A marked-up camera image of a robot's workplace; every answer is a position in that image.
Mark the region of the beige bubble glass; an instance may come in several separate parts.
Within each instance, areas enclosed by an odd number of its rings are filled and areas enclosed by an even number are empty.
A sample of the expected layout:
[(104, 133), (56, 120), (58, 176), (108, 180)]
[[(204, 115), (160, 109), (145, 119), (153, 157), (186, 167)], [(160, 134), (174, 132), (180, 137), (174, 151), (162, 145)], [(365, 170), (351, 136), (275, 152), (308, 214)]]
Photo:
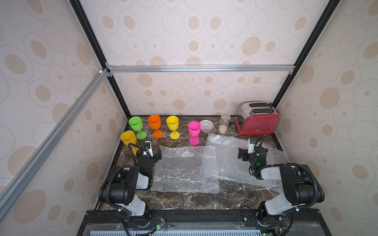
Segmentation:
[[(130, 131), (130, 130), (124, 132), (121, 135), (121, 140), (127, 146), (128, 149), (129, 149), (129, 143), (134, 144), (134, 145), (136, 145), (136, 143), (137, 143), (137, 138), (136, 138), (135, 133), (133, 131)], [(131, 149), (129, 149), (129, 150), (132, 150), (133, 154), (135, 155), (138, 151), (138, 148), (131, 146)]]

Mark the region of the green wine glass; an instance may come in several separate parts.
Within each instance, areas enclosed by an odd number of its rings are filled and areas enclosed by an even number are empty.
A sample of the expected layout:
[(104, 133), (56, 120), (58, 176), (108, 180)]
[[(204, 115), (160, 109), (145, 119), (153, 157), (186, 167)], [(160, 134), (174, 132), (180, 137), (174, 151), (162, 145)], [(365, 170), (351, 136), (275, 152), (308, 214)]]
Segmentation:
[(129, 119), (130, 127), (137, 132), (137, 139), (143, 140), (147, 137), (147, 133), (143, 131), (143, 121), (141, 117), (134, 116)]

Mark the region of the orange bubble glass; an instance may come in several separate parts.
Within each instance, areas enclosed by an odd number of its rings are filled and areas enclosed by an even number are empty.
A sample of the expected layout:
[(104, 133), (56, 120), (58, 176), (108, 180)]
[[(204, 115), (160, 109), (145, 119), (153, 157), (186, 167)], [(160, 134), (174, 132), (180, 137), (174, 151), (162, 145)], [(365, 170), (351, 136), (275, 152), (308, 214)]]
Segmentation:
[(154, 130), (153, 137), (159, 139), (163, 136), (163, 132), (160, 130), (161, 118), (159, 115), (151, 115), (148, 117), (150, 127)]

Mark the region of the yellow bubble glass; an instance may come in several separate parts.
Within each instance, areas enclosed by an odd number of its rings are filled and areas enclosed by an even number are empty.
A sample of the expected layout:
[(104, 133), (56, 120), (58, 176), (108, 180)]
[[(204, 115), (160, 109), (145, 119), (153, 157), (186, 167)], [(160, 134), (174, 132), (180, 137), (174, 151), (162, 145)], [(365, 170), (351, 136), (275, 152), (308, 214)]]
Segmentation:
[(170, 116), (166, 119), (166, 123), (168, 128), (172, 131), (170, 133), (170, 138), (176, 140), (180, 137), (180, 133), (177, 132), (179, 128), (179, 119), (176, 116)]

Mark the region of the pink bubble glass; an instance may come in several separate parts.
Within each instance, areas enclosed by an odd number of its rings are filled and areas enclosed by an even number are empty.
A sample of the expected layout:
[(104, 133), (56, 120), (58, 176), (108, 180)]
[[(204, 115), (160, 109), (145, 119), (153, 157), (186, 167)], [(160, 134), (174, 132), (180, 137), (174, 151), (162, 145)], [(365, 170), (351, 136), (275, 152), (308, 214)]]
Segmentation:
[(191, 122), (188, 124), (190, 138), (190, 144), (196, 146), (200, 143), (200, 139), (198, 138), (201, 132), (201, 124), (199, 122)]

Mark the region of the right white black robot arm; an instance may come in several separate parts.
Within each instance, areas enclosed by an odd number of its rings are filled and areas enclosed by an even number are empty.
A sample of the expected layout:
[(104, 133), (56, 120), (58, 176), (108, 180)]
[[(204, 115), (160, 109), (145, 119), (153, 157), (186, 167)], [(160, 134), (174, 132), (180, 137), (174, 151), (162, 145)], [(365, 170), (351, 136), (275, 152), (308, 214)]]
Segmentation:
[(248, 149), (238, 149), (238, 158), (250, 163), (249, 173), (258, 180), (280, 181), (283, 193), (262, 202), (257, 219), (284, 215), (322, 203), (325, 193), (315, 175), (307, 165), (281, 163), (268, 165), (268, 149), (250, 144)]

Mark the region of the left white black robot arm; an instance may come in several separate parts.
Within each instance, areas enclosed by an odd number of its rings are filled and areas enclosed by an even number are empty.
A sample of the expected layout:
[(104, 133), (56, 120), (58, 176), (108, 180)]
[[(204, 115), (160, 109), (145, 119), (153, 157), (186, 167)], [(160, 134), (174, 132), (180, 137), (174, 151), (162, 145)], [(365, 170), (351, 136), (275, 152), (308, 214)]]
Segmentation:
[(130, 216), (145, 216), (149, 208), (147, 203), (136, 196), (136, 190), (146, 190), (153, 183), (153, 165), (161, 160), (161, 151), (152, 157), (137, 151), (138, 162), (134, 167), (114, 166), (110, 169), (99, 192), (100, 202), (108, 204), (119, 212)]

